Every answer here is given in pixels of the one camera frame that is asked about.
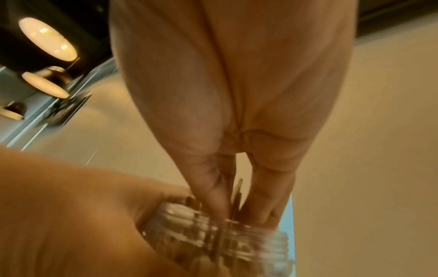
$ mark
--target lamp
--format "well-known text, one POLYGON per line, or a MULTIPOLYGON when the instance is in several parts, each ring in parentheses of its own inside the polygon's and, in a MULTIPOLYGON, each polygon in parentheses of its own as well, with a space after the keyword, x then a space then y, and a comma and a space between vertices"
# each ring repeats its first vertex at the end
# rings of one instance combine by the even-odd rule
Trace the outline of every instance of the lamp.
POLYGON ((26 111, 26 105, 12 101, 0 110, 0 115, 6 116, 10 119, 23 120, 26 111))
POLYGON ((31 86, 48 95, 61 99, 70 95, 67 89, 73 78, 61 67, 50 66, 35 73, 24 72, 21 77, 31 86))
POLYGON ((32 17, 25 17, 18 21, 21 31, 36 46, 66 62, 72 62, 78 54, 73 45, 58 31, 48 24, 32 17))

